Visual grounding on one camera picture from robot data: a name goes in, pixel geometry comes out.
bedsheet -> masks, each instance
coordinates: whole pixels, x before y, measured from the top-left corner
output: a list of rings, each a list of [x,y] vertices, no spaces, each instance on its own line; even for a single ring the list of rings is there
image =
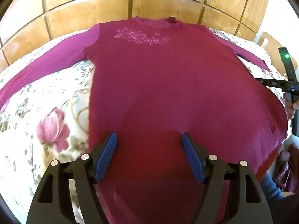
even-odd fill
[[[285,79],[270,64],[269,54],[255,43],[211,30],[266,62],[270,72],[239,57],[254,77]],[[60,41],[86,31],[53,39],[17,60],[0,74],[0,89]],[[89,96],[94,70],[91,61],[81,61],[26,85],[0,109],[0,193],[21,223],[26,223],[33,195],[49,163],[53,159],[74,161],[88,150]],[[269,89],[283,103],[281,90]],[[70,193],[76,221],[83,223],[71,180]]]

shirt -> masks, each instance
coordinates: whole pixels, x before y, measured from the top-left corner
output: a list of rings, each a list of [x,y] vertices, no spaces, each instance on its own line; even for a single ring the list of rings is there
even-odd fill
[[[268,69],[248,51],[207,27],[176,18],[135,17],[93,26],[63,40],[0,90],[0,106],[24,85],[90,59],[89,146],[110,131],[118,146],[99,199],[111,224],[181,224],[191,220],[203,186],[180,138],[223,161],[249,163],[259,180],[286,138],[282,103],[240,59]],[[223,191],[217,221],[226,205]]]

finger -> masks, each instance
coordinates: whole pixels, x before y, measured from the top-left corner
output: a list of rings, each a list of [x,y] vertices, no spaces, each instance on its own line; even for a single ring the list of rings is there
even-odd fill
[[[295,114],[295,109],[294,108],[286,108],[287,114]]]
[[[289,100],[286,100],[286,101],[284,102],[284,104],[285,104],[286,108],[292,108],[292,107],[293,107],[292,102],[289,101]]]
[[[288,114],[288,119],[293,119],[294,115],[293,114]]]
[[[298,99],[293,103],[293,108],[296,110],[299,109],[299,100]]]

pink rose print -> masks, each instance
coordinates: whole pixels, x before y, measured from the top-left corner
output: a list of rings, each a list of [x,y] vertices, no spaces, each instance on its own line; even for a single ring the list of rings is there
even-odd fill
[[[142,31],[135,31],[133,29],[128,29],[127,27],[117,29],[116,32],[119,34],[115,35],[114,38],[125,39],[127,42],[135,42],[137,44],[148,43],[149,45],[165,45],[166,42],[170,41],[170,37],[160,37],[160,34],[157,33],[152,37],[148,37],[147,34],[143,34]]]
[[[68,148],[66,139],[70,135],[70,129],[63,120],[64,112],[55,107],[36,127],[37,138],[42,142],[53,143],[58,152]]]
[[[8,103],[9,103],[9,99],[3,104],[2,108],[0,109],[0,114],[6,110]]]

pink embroidery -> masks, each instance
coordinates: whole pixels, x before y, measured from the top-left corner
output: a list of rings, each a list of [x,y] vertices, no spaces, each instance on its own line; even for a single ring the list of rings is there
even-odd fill
[[[137,44],[149,43],[153,44],[165,44],[170,41],[170,37],[160,37],[160,34],[155,34],[152,37],[148,37],[147,34],[143,34],[142,31],[135,31],[133,29],[128,29],[124,27],[122,29],[117,29],[116,32],[119,34],[115,35],[116,39],[125,39],[128,42],[135,42]]]

